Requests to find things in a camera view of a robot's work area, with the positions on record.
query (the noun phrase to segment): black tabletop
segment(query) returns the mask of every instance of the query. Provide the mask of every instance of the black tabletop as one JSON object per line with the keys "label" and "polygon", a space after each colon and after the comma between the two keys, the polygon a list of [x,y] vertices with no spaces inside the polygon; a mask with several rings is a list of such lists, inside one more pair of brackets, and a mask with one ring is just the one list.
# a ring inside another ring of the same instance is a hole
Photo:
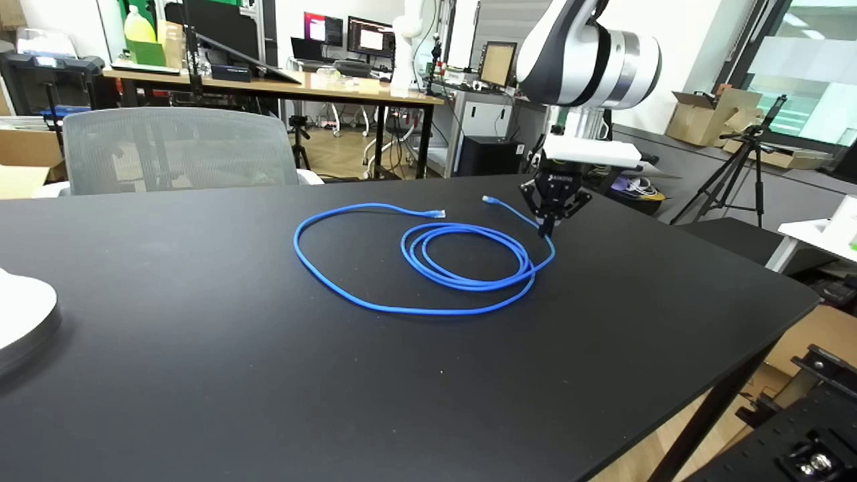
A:
{"label": "black tabletop", "polygon": [[[559,255],[521,303],[482,319],[362,310],[288,245],[307,215],[397,201],[542,257],[482,192],[521,205],[514,177],[0,204],[0,264],[50,280],[63,316],[0,383],[0,478],[577,478],[817,303],[605,197],[556,227]],[[472,304],[403,268],[407,225],[340,217],[305,245],[363,298]],[[473,237],[437,257],[472,276],[510,268]]]}

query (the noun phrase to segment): desk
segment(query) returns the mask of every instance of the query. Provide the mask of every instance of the desk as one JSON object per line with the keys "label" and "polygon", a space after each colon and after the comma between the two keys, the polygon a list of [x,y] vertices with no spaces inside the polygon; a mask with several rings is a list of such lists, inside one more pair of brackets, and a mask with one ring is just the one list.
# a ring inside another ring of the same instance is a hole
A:
{"label": "desk", "polygon": [[[541,257],[530,227],[478,204],[521,205],[517,182],[0,204],[0,264],[54,283],[63,312],[54,346],[0,383],[2,478],[581,478],[711,383],[735,394],[735,374],[817,304],[600,194],[563,221],[533,291],[484,319],[366,312],[288,245],[318,209],[394,201],[504,227]],[[397,260],[407,225],[342,217],[305,245],[366,298],[467,303]],[[467,276],[510,263],[467,237],[437,255]]]}
{"label": "desk", "polygon": [[[134,105],[137,102],[137,89],[190,89],[190,81],[182,74],[153,74],[153,71],[123,71],[123,70],[105,70],[105,78],[119,81],[123,83],[123,102]],[[423,109],[423,133],[419,133],[419,157],[418,157],[418,180],[426,173],[426,154],[429,154],[429,136],[430,136],[430,115],[437,105],[445,105],[438,97],[423,97],[423,94],[410,94],[410,97],[394,97],[386,89],[379,90],[354,90],[354,89],[312,89],[299,83],[279,83],[279,81],[251,81],[251,83],[236,83],[236,81],[213,81],[202,78],[202,90],[220,90],[220,94],[251,94],[251,97],[276,97],[276,99],[305,99],[305,102],[351,102],[351,105],[378,105],[378,118],[374,118],[374,164],[379,164],[383,154],[383,119],[386,119],[386,107],[419,107]]]}

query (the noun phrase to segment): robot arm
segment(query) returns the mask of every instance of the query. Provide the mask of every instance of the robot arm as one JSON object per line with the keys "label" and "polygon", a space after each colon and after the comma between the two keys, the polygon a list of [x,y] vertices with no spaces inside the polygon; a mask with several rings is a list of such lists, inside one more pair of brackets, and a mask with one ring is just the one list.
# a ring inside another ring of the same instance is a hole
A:
{"label": "robot arm", "polygon": [[659,43],[600,26],[605,7],[608,0],[551,0],[517,58],[518,90],[551,109],[551,125],[533,154],[536,177],[518,186],[541,221],[541,236],[551,236],[553,221],[573,217],[591,197],[581,189],[583,157],[567,150],[573,141],[565,130],[567,109],[634,107],[662,71]]}

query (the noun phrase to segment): blue cable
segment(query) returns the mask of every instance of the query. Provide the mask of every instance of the blue cable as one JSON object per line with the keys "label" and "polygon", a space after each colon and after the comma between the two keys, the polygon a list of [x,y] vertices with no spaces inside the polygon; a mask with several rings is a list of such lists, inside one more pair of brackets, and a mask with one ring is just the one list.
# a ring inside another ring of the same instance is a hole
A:
{"label": "blue cable", "polygon": [[[514,205],[508,205],[508,204],[504,204],[504,201],[498,201],[493,194],[482,194],[482,201],[510,212],[514,217],[528,221],[533,229],[538,229],[538,225],[530,217],[524,217],[521,212],[517,212]],[[398,252],[401,252],[401,257],[403,257],[403,263],[410,268],[414,268],[419,276],[426,276],[429,280],[434,280],[438,285],[447,285],[447,288],[455,288],[455,291],[498,291],[498,288],[508,288],[508,285],[518,285],[518,288],[514,294],[508,294],[506,300],[501,300],[501,303],[489,303],[489,304],[478,304],[478,307],[383,304],[383,303],[370,303],[363,298],[355,298],[354,291],[348,291],[340,283],[334,283],[331,279],[327,279],[305,257],[305,252],[299,249],[299,237],[311,225],[318,225],[322,219],[328,219],[328,217],[354,215],[354,212],[394,212],[394,215],[403,215],[403,217],[430,219],[430,221],[423,221],[423,225],[414,225],[414,227],[403,229],[403,236],[398,240]],[[318,215],[301,219],[292,232],[292,249],[295,249],[296,260],[301,263],[301,268],[311,269],[311,276],[315,276],[327,288],[331,288],[334,294],[344,298],[348,303],[354,303],[358,307],[378,310],[378,312],[394,312],[394,316],[447,316],[447,319],[453,319],[453,316],[484,316],[484,312],[496,312],[496,310],[508,307],[510,303],[521,300],[533,288],[538,269],[542,269],[556,257],[556,245],[545,236],[542,236],[542,240],[548,245],[548,255],[545,255],[545,260],[541,260],[536,264],[530,260],[528,249],[517,237],[510,237],[510,236],[506,236],[501,229],[484,227],[484,225],[438,221],[445,217],[447,215],[441,209],[418,212],[418,209],[403,209],[403,205],[397,205],[397,204],[348,204],[348,205],[327,209],[327,212],[318,212]],[[517,269],[510,276],[504,276],[504,279],[466,279],[466,276],[457,276],[457,273],[441,268],[429,255],[429,245],[437,237],[445,237],[445,236],[478,236],[478,237],[496,240],[496,244],[506,245],[514,255]]]}

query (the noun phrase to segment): gray chair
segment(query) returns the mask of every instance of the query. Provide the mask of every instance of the gray chair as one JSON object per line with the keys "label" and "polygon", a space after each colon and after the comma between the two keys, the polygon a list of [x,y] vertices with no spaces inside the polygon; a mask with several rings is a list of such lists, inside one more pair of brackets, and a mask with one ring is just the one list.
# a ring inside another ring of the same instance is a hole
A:
{"label": "gray chair", "polygon": [[71,194],[312,185],[279,118],[202,107],[94,109],[63,119]]}

